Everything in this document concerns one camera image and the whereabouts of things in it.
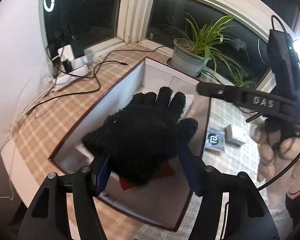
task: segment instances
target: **window sill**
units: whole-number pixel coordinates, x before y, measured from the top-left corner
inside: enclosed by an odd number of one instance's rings
[[[111,50],[114,50],[125,44],[126,43],[123,40],[119,38],[113,38],[85,49],[84,54],[87,57],[88,62],[92,62],[101,55],[104,55],[110,52]]]

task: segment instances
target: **black glove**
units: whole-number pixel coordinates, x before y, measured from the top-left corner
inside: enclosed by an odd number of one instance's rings
[[[94,156],[108,153],[109,168],[120,177],[138,185],[148,183],[163,162],[176,156],[167,145],[188,144],[198,128],[192,118],[177,123],[186,97],[178,92],[170,102],[171,94],[170,88],[162,87],[157,98],[153,92],[134,95],[124,109],[82,138],[84,146]]]

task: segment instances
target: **white box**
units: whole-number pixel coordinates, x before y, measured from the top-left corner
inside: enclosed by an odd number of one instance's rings
[[[64,138],[52,161],[65,173],[73,173],[82,166],[89,165],[93,157],[80,148],[81,138],[102,126],[108,115],[125,107],[134,94],[150,91],[158,93],[162,86],[170,87],[173,93],[181,91],[187,95],[188,109],[185,109],[183,118],[192,117],[198,121],[198,130],[189,148],[194,155],[201,156],[208,125],[210,99],[198,94],[197,84],[196,79],[145,58],[102,98],[96,99],[95,105],[86,112],[85,118],[77,122],[72,133]],[[179,227],[178,221],[183,218],[183,210],[188,207],[187,200],[192,192],[179,159],[176,157],[169,160],[169,165],[175,172],[174,176],[152,179],[144,187],[128,190],[121,188],[118,176],[112,173],[99,199],[143,223],[176,231]]]
[[[247,135],[243,129],[234,124],[229,124],[226,127],[227,140],[238,145],[244,145],[247,142]]]

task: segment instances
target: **knit glove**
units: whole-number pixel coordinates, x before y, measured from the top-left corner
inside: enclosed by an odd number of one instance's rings
[[[264,122],[254,122],[250,129],[251,138],[258,143],[260,161],[258,166],[258,182],[272,179],[282,171],[300,152],[300,138],[288,138],[274,151],[269,145],[268,134]],[[280,179],[267,187],[270,192],[282,194],[286,190],[289,198],[300,195],[300,159]]]
[[[84,146],[94,155],[109,154],[109,168],[127,181],[142,185],[168,159],[177,155],[169,145],[177,141],[188,144],[198,122],[187,118],[178,122],[186,97],[160,88],[155,93],[138,93],[130,103],[108,116],[97,130],[82,138]]]

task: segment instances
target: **glove finger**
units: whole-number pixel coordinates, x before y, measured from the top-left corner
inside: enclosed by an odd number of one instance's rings
[[[192,118],[182,119],[176,126],[177,139],[188,144],[198,128],[198,122]]]
[[[250,126],[250,137],[256,143],[266,144],[269,143],[268,134],[265,130],[264,122],[254,121]]]
[[[98,137],[100,136],[100,129],[94,130],[82,137],[81,141],[85,148],[94,156],[100,156],[103,153],[103,147],[100,145]]]
[[[262,178],[265,178],[267,180],[272,179],[274,177],[274,174],[275,174],[275,169],[273,164],[264,165],[261,162],[259,163],[258,176],[257,176],[258,182],[262,182],[263,181]]]
[[[129,106],[142,105],[144,98],[145,98],[145,95],[143,93],[137,93],[137,94],[133,95],[133,97],[129,103]]]
[[[174,122],[177,122],[186,104],[186,96],[184,93],[177,92],[170,105],[168,106],[167,112],[171,116]]]
[[[154,92],[146,93],[145,98],[143,100],[143,104],[145,106],[153,106],[153,104],[155,103],[156,98],[157,98],[156,93],[154,93]]]
[[[170,103],[171,94],[172,90],[170,88],[160,88],[157,100],[154,103],[154,107],[159,109],[166,109]]]
[[[275,159],[274,152],[269,144],[258,145],[258,151],[260,155],[260,162],[264,164],[269,164],[274,162]]]

